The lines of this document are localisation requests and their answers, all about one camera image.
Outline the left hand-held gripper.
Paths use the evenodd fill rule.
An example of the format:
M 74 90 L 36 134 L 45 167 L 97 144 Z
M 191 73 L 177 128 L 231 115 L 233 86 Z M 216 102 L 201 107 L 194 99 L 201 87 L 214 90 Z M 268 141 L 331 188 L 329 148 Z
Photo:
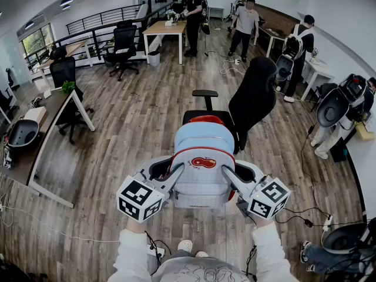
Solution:
M 171 163 L 171 156 L 155 157 L 146 160 L 134 176 L 127 176 L 116 192 L 117 209 L 138 223 L 158 213 L 184 171 L 180 163 L 167 175 Z

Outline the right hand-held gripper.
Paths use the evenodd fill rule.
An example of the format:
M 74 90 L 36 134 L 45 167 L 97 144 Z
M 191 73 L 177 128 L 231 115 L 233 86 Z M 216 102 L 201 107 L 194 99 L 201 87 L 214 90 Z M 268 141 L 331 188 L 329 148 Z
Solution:
M 239 194 L 236 206 L 245 216 L 272 219 L 286 205 L 291 191 L 278 178 L 271 178 L 253 163 L 235 161 L 235 171 L 222 166 L 223 177 Z

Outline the light blue red-trimmed backpack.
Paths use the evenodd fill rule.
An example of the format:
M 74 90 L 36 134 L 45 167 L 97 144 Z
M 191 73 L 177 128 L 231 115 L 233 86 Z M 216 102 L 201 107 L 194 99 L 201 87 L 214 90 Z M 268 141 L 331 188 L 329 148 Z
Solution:
M 235 169 L 233 152 L 233 135 L 223 124 L 184 124 L 175 135 L 170 165 L 170 171 L 184 165 L 173 186 L 171 201 L 174 205 L 184 209 L 218 209 L 227 203 L 231 187 L 221 167 Z

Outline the black mesh office chair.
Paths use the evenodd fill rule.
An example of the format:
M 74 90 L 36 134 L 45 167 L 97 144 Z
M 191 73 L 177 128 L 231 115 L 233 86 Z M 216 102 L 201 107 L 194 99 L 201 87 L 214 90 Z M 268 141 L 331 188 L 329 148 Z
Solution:
M 183 124 L 199 116 L 218 117 L 234 139 L 233 153 L 244 150 L 248 131 L 262 121 L 274 108 L 276 94 L 272 86 L 277 74 L 276 64 L 265 56 L 250 61 L 244 78 L 229 102 L 228 111 L 213 110 L 211 98 L 218 97 L 214 90 L 194 90 L 194 97 L 203 97 L 205 110 L 188 110 L 184 113 Z

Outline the person's right forearm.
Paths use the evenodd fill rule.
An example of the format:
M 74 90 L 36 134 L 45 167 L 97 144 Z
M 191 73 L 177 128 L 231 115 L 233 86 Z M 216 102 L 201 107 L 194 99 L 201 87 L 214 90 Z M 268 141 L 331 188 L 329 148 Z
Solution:
M 252 236 L 257 249 L 257 282 L 299 282 L 290 271 L 274 220 L 254 219 Z

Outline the person's left leg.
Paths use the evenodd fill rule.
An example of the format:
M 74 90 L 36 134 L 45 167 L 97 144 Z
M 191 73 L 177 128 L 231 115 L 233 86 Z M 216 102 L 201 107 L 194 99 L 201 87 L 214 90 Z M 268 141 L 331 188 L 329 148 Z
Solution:
M 184 251 L 184 250 L 178 250 L 176 252 L 174 252 L 172 255 L 170 256 L 167 256 L 165 259 L 164 259 L 164 263 L 167 262 L 168 260 L 171 260 L 171 259 L 175 259 L 175 258 L 179 258 L 179 257 L 192 257 L 192 253 L 191 252 L 188 252 L 188 251 Z

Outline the person's torso in printed shirt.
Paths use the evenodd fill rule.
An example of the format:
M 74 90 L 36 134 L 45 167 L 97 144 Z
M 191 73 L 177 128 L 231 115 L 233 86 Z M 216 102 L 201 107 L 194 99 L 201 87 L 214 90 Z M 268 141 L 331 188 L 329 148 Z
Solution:
M 250 282 L 238 268 L 212 257 L 176 257 L 165 261 L 152 282 Z

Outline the white black equipment pack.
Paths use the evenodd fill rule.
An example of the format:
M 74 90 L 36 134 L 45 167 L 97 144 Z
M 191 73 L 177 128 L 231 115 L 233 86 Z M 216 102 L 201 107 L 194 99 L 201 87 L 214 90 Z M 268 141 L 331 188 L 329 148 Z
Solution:
M 303 31 L 302 35 L 298 34 L 300 24 L 296 24 L 293 33 L 285 38 L 282 48 L 282 54 L 277 60 L 276 81 L 282 82 L 291 75 L 294 62 L 303 54 L 302 37 L 310 34 L 309 30 Z
M 332 254 L 372 253 L 376 251 L 376 219 L 324 231 L 321 245 Z
M 321 127 L 336 125 L 350 109 L 355 121 L 362 118 L 367 80 L 360 75 L 350 74 L 336 88 L 331 90 L 318 106 L 316 117 Z

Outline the white counter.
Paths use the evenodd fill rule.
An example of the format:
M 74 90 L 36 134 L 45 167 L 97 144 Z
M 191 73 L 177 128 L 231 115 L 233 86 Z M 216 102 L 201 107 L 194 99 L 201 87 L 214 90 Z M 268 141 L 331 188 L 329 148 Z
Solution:
M 354 127 L 346 144 L 360 185 L 367 219 L 376 217 L 376 136 L 364 140 Z

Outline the yellowish box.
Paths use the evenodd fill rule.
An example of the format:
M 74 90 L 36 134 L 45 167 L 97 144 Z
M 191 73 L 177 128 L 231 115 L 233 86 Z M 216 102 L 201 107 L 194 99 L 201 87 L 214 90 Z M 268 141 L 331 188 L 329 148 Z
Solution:
M 370 141 L 376 139 L 374 132 L 369 132 L 363 122 L 359 122 L 355 125 L 355 134 L 362 141 Z

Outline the wooden desk with white legs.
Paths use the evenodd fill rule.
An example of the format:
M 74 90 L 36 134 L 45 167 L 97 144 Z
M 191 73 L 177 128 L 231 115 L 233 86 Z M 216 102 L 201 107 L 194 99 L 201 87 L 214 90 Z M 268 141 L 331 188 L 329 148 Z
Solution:
M 185 21 L 177 21 L 177 25 L 166 26 L 166 21 L 157 21 L 155 24 L 143 31 L 143 39 L 145 45 L 145 56 L 147 64 L 149 60 L 149 42 L 148 36 L 177 35 L 179 37 L 179 64 L 183 63 L 183 47 L 187 46 L 187 39 L 183 44 L 183 34 L 186 31 Z
M 90 53 L 89 53 L 88 42 L 89 42 L 89 39 L 85 39 L 84 41 L 68 44 L 66 46 L 66 52 L 67 52 L 66 56 L 73 56 L 75 54 L 75 52 L 77 52 L 79 49 L 84 48 L 85 52 L 86 52 L 87 60 L 89 62 L 89 66 L 92 67 L 93 66 L 93 60 L 92 60 Z M 41 64 L 37 67 L 39 69 L 40 73 L 41 73 L 42 79 L 44 79 L 45 82 L 47 82 L 47 78 L 46 78 L 46 75 L 44 73 L 44 69 L 46 69 L 46 68 L 48 69 L 49 66 L 52 63 L 53 63 L 53 60 L 49 59 L 47 62 L 45 62 L 45 63 L 43 63 L 43 64 Z

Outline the dark-topped desk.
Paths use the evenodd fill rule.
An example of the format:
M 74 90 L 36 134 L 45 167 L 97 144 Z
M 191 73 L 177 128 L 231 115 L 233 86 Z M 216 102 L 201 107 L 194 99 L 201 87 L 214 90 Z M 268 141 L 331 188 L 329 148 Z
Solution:
M 272 31 L 271 29 L 265 29 L 263 27 L 258 28 L 258 37 L 254 38 L 253 45 L 256 46 L 258 43 L 258 40 L 261 38 L 262 35 L 265 35 L 269 38 L 268 47 L 266 50 L 266 57 L 270 56 L 270 52 L 272 48 L 274 47 L 275 41 L 281 41 L 281 43 L 284 43 L 285 37 L 279 35 L 277 32 Z

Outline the white flower box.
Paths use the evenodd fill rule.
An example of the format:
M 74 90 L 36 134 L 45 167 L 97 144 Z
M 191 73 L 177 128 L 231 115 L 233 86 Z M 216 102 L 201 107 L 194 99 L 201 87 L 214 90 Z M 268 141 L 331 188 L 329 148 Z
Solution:
M 164 23 L 165 26 L 176 26 L 177 21 L 180 18 L 180 14 L 169 9 L 166 11 L 166 18 L 167 18 L 167 21 Z

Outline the black metal railing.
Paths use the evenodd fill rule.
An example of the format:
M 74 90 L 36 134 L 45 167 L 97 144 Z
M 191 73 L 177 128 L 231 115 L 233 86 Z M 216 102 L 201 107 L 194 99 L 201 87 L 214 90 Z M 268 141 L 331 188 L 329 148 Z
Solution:
M 37 66 L 46 64 L 46 51 L 54 44 L 60 45 L 62 42 L 68 41 L 69 39 L 79 35 L 86 33 L 91 34 L 93 31 L 110 28 L 111 26 L 115 26 L 120 21 L 125 21 L 128 19 L 133 20 L 134 22 L 138 21 L 138 19 L 136 19 L 136 15 L 138 14 L 138 11 L 141 10 L 141 7 L 145 5 L 146 10 L 149 11 L 149 4 L 129 5 L 87 16 L 65 25 L 68 36 L 58 38 L 50 44 L 44 45 L 32 53 L 27 53 L 25 55 L 24 60 L 26 61 L 28 70 L 34 74 L 34 70 L 36 70 Z

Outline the window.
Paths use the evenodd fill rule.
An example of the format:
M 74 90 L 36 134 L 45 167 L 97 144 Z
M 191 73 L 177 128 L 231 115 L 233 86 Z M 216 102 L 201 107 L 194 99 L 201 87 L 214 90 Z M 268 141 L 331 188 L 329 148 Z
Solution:
M 35 53 L 36 51 L 51 45 L 54 41 L 51 25 L 39 28 L 21 41 L 24 48 L 25 56 Z

